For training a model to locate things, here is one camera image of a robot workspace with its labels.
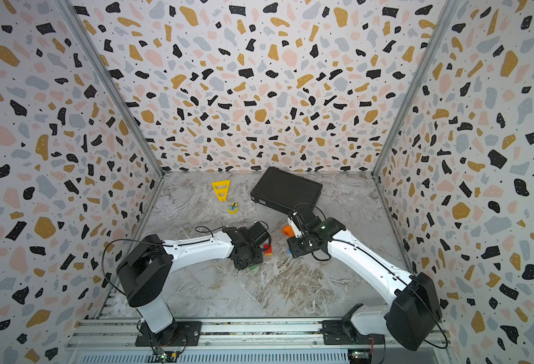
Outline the orange rounded lego piece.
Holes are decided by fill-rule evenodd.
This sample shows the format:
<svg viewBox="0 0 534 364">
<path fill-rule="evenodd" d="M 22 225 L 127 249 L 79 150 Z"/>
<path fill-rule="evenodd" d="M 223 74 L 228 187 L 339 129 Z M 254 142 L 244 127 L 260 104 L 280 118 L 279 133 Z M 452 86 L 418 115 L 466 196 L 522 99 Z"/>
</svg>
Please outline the orange rounded lego piece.
<svg viewBox="0 0 534 364">
<path fill-rule="evenodd" d="M 294 237 L 295 236 L 295 233 L 294 233 L 294 230 L 291 226 L 289 225 L 286 225 L 282 230 L 281 232 L 288 238 L 291 238 L 291 237 Z"/>
</svg>

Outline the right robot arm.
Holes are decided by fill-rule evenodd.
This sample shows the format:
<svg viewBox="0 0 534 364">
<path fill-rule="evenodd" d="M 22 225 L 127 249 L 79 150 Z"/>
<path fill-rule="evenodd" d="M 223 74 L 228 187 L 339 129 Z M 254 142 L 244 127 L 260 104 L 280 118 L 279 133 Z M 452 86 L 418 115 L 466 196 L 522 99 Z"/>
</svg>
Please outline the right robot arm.
<svg viewBox="0 0 534 364">
<path fill-rule="evenodd" d="M 356 304 L 336 329 L 324 325 L 327 341 L 360 344 L 389 335 L 405 349 L 416 351 L 440 327 L 441 307 L 427 274 L 414 275 L 383 259 L 335 218 L 321 220 L 312 212 L 292 212 L 287 222 L 284 233 L 293 257 L 321 250 L 355 271 L 385 301 L 380 306 Z"/>
</svg>

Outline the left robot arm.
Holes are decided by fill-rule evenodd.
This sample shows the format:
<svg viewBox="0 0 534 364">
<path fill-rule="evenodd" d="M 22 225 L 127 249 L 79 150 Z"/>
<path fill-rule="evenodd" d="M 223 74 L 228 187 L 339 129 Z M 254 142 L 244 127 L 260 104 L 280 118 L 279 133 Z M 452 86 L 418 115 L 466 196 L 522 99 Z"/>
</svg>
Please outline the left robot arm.
<svg viewBox="0 0 534 364">
<path fill-rule="evenodd" d="M 172 335 L 177 323 L 162 297 L 169 274 L 200 262 L 229 259 L 234 268 L 244 270 L 263 262 L 271 247 L 267 225 L 258 221 L 250 227 L 198 226 L 201 235 L 185 240 L 162 240 L 150 234 L 140 241 L 119 263 L 116 275 L 127 303 L 142 317 L 139 327 L 152 338 Z"/>
</svg>

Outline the small yellow round toy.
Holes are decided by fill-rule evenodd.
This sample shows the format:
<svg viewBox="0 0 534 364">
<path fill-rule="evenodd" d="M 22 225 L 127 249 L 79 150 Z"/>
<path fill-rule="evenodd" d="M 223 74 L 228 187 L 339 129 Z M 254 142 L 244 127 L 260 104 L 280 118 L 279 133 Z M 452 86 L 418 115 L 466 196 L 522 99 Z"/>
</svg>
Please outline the small yellow round toy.
<svg viewBox="0 0 534 364">
<path fill-rule="evenodd" d="M 227 211 L 229 214 L 231 215 L 235 215 L 239 212 L 240 210 L 240 207 L 239 207 L 239 204 L 238 203 L 231 203 L 228 207 L 227 207 Z"/>
</svg>

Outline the black carrying case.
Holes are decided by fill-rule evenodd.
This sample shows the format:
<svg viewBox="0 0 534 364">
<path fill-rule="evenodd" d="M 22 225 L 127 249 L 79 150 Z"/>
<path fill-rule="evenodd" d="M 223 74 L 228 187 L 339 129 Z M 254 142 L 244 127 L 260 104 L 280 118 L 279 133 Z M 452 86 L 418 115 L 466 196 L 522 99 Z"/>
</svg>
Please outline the black carrying case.
<svg viewBox="0 0 534 364">
<path fill-rule="evenodd" d="M 283 171 L 269 167 L 250 192 L 251 200 L 283 214 L 289 214 L 298 207 L 313 208 L 323 185 Z"/>
</svg>

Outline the yellow triangular plastic piece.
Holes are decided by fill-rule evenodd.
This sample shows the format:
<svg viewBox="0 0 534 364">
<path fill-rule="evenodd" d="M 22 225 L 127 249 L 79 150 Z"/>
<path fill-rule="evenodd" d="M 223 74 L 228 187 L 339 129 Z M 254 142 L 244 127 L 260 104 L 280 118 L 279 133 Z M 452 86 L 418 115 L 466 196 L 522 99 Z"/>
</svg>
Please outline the yellow triangular plastic piece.
<svg viewBox="0 0 534 364">
<path fill-rule="evenodd" d="M 212 189 L 220 202 L 226 202 L 230 189 L 230 180 L 212 182 Z"/>
</svg>

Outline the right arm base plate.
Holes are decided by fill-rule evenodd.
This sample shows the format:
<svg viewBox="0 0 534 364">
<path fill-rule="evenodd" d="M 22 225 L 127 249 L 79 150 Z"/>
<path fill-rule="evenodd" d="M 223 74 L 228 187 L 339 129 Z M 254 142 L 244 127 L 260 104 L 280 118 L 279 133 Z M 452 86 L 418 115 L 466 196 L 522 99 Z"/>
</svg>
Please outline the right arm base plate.
<svg viewBox="0 0 534 364">
<path fill-rule="evenodd" d="M 384 335 L 362 335 L 351 322 L 324 320 L 321 331 L 325 345 L 372 345 L 384 344 Z"/>
</svg>

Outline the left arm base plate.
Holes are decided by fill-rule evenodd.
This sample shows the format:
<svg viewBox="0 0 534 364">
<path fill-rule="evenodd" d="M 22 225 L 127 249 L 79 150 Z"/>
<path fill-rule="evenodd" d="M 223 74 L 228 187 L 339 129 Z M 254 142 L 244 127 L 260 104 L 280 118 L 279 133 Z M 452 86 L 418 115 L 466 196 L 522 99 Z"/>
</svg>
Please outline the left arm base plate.
<svg viewBox="0 0 534 364">
<path fill-rule="evenodd" d="M 139 326 L 139 335 L 136 338 L 136 347 L 195 347 L 198 345 L 202 332 L 200 321 L 175 321 L 159 333 L 150 330 L 148 324 L 143 322 Z"/>
</svg>

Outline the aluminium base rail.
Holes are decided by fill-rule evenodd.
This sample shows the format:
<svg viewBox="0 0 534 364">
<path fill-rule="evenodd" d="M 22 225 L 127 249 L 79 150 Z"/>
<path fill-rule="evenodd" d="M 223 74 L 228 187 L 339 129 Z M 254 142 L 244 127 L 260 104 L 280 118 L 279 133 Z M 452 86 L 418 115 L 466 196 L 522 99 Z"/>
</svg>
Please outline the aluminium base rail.
<svg viewBox="0 0 534 364">
<path fill-rule="evenodd" d="M 195 318 L 195 347 L 136 347 L 135 319 L 83 320 L 65 350 L 65 363 L 455 363 L 440 333 L 416 351 L 389 335 L 384 344 L 325 345 L 321 322 L 336 318 Z"/>
</svg>

